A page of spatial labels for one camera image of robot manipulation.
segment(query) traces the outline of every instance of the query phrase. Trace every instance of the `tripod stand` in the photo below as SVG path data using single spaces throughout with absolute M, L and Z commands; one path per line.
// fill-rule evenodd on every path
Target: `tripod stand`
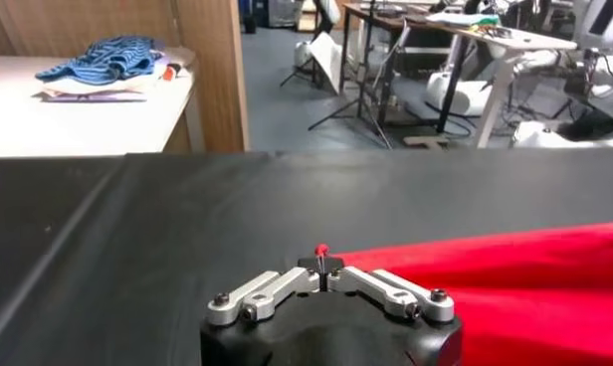
M 379 135 L 381 137 L 381 139 L 384 141 L 384 144 L 386 145 L 386 147 L 389 150 L 392 150 L 393 147 L 390 144 L 390 141 L 388 140 L 388 137 L 386 137 L 386 134 L 384 133 L 384 129 L 382 128 L 382 126 L 377 122 L 377 120 L 375 120 L 375 117 L 373 117 L 373 114 L 370 111 L 370 106 L 366 103 L 366 100 L 364 99 L 364 94 L 366 92 L 365 88 L 366 88 L 366 75 L 368 74 L 367 72 L 367 67 L 368 67 L 368 54 L 369 54 L 369 48 L 370 48 L 370 40 L 371 40 L 371 31 L 373 28 L 373 20 L 375 18 L 375 0 L 371 0 L 370 2 L 370 8 L 368 11 L 368 27 L 367 27 L 367 31 L 366 31 L 366 41 L 364 43 L 364 59 L 362 61 L 362 63 L 359 65 L 359 68 L 357 70 L 357 81 L 359 82 L 359 96 L 350 101 L 349 103 L 345 104 L 343 107 L 339 108 L 338 110 L 334 111 L 333 113 L 329 114 L 328 116 L 324 117 L 323 119 L 319 120 L 318 122 L 312 124 L 311 126 L 308 127 L 309 131 L 312 131 L 314 128 L 318 127 L 319 125 L 325 123 L 326 121 L 328 121 L 329 119 L 340 119 L 340 118 L 359 118 L 361 120 L 363 120 L 364 122 L 368 123 L 369 125 L 371 125 L 373 128 L 373 133 Z M 353 105 L 357 104 L 357 114 L 356 116 L 353 115 L 339 115 L 340 113 L 342 113 L 343 111 L 349 109 L 350 107 L 352 107 Z M 367 114 L 368 114 L 368 119 L 366 120 L 364 119 L 364 117 L 362 116 L 362 108 L 366 108 Z
M 317 36 L 319 36 L 321 32 L 328 33 L 333 28 L 333 23 L 330 21 L 327 14 L 325 14 L 325 12 L 322 10 L 322 4 L 320 3 L 320 0 L 313 0 L 313 4 L 315 5 L 316 11 L 315 11 L 315 28 L 313 29 L 313 38 L 310 40 L 311 42 L 315 41 L 315 39 L 317 38 Z M 319 20 L 320 12 L 322 12 L 321 22 Z M 286 83 L 288 83 L 289 80 L 291 80 L 293 77 L 297 77 L 297 78 L 305 80 L 306 78 L 302 77 L 300 75 L 300 72 L 305 69 L 305 66 L 308 65 L 308 63 L 312 63 L 311 70 L 310 70 L 310 82 L 315 84 L 318 88 L 320 88 L 321 83 L 317 81 L 317 62 L 315 61 L 313 57 L 309 57 L 302 65 L 294 67 L 294 71 L 280 83 L 280 88 L 282 88 Z

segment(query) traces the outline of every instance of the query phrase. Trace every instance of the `striped towel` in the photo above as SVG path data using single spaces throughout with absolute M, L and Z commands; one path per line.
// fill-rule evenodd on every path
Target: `striped towel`
M 153 73 L 154 40 L 148 37 L 121 36 L 91 44 L 86 53 L 65 64 L 36 74 L 42 82 L 72 78 L 92 86 L 104 86 Z

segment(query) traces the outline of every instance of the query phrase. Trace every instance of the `white table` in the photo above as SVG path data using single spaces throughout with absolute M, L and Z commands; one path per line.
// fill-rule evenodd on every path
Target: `white table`
M 147 101 L 42 102 L 35 73 L 63 59 L 0 57 L 0 157 L 161 152 L 183 111 L 202 149 L 194 76 L 159 81 Z
M 498 38 L 487 36 L 482 33 L 471 32 L 463 28 L 448 27 L 443 24 L 430 22 L 425 24 L 429 27 L 452 32 L 456 36 L 460 36 L 460 38 L 467 37 L 475 41 L 496 45 L 506 50 L 504 55 L 497 60 L 497 62 L 500 63 L 500 67 L 495 74 L 495 82 L 493 83 L 490 97 L 484 107 L 480 125 L 477 128 L 477 135 L 475 137 L 475 147 L 477 148 L 483 148 L 488 145 L 490 135 L 499 118 L 499 113 L 508 86 L 512 81 L 512 70 L 518 56 L 524 52 L 538 50 L 576 50 L 576 44 L 574 42 L 541 36 L 518 29 L 511 29 L 511 38 Z

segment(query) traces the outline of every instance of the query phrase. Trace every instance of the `red cloth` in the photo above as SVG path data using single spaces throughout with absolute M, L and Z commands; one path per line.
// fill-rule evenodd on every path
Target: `red cloth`
M 466 366 L 613 365 L 613 224 L 339 257 L 445 288 L 464 322 Z

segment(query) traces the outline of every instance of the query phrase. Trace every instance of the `gray carpet floor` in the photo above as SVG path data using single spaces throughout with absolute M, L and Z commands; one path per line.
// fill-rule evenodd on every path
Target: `gray carpet floor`
M 340 32 L 333 32 L 332 37 L 341 44 Z M 242 35 L 252 150 L 383 149 L 384 146 L 379 138 L 367 128 L 366 124 L 354 118 L 330 120 L 314 131 L 307 131 L 311 124 L 347 103 L 357 93 L 357 86 L 353 83 L 346 83 L 345 95 L 338 96 L 333 91 L 319 90 L 301 79 L 292 79 L 280 88 L 280 82 L 293 70 L 296 43 L 310 38 L 310 34 L 265 28 L 259 28 L 253 35 Z M 566 100 L 558 82 L 560 81 L 548 84 L 548 81 L 544 83 L 543 80 L 530 78 L 519 81 L 515 93 L 516 100 L 524 101 L 525 98 L 522 96 L 524 90 L 531 90 L 530 107 L 542 113 L 553 113 Z M 536 92 L 532 92 L 536 84 L 542 86 L 539 86 Z M 423 100 L 424 88 L 423 84 L 413 86 L 403 97 Z M 355 111 L 353 107 L 347 113 L 354 114 Z M 473 128 L 456 119 L 448 123 L 446 130 L 463 133 L 464 126 L 472 135 L 475 134 Z M 508 131 L 504 130 L 501 118 L 498 131 L 500 133 L 491 139 L 489 147 L 507 148 L 510 138 Z M 395 148 L 406 148 L 402 142 L 402 137 L 407 134 L 404 130 L 387 129 L 387 134 Z M 472 140 L 472 137 L 456 138 L 453 140 L 453 146 L 466 147 L 472 144 Z

